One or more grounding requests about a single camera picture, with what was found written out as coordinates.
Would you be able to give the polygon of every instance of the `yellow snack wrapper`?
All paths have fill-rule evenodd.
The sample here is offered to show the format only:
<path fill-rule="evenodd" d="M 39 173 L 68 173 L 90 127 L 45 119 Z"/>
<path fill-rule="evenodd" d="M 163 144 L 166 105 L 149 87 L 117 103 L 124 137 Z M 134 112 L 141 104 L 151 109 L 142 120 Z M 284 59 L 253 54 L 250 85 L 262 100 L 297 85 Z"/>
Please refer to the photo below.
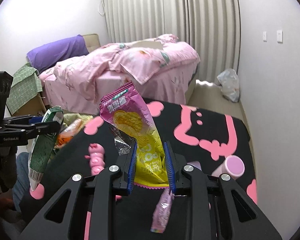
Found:
<path fill-rule="evenodd" d="M 168 187 L 165 154 L 150 111 L 132 82 L 104 96 L 101 118 L 137 141 L 135 183 L 145 187 Z"/>

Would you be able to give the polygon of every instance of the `purple pillow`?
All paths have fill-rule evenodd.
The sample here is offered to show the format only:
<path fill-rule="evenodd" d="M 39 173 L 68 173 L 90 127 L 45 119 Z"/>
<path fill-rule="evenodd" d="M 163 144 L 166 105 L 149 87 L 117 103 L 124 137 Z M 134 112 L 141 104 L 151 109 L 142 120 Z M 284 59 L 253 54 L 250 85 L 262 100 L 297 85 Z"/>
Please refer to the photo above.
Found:
<path fill-rule="evenodd" d="M 27 57 L 32 67 L 41 74 L 59 61 L 88 54 L 83 37 L 78 35 L 37 47 L 29 51 Z"/>

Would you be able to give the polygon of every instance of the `jeans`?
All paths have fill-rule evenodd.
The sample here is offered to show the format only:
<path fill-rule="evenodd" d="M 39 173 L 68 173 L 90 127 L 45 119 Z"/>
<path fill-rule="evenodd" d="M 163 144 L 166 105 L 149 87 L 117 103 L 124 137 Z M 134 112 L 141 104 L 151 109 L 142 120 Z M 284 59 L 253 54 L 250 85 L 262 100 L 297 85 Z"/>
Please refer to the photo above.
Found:
<path fill-rule="evenodd" d="M 28 158 L 29 158 L 29 153 L 23 152 L 19 154 L 16 160 L 17 182 L 12 188 L 12 197 L 13 197 L 13 202 L 16 211 L 18 212 L 21 212 L 19 207 L 21 199 L 23 198 L 24 194 L 30 189 L 30 182 L 28 177 L 28 173 L 29 173 Z"/>

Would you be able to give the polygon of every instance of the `white plastic bag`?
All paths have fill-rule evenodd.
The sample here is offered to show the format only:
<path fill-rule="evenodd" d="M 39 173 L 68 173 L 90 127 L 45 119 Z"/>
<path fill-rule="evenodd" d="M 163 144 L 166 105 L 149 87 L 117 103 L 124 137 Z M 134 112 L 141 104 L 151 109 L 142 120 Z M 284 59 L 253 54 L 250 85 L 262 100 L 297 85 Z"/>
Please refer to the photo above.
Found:
<path fill-rule="evenodd" d="M 220 84 L 222 85 L 221 93 L 223 96 L 236 103 L 239 101 L 239 78 L 237 73 L 232 69 L 228 68 L 217 76 Z"/>

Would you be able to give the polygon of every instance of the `beige headboard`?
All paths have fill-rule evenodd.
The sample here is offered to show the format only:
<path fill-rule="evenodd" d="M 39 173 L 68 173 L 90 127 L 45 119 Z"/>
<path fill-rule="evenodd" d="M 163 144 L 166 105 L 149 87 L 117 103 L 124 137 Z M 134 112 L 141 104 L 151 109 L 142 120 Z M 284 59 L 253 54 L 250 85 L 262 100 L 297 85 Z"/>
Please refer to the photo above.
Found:
<path fill-rule="evenodd" d="M 82 37 L 84 38 L 89 53 L 101 47 L 98 34 L 82 35 Z"/>

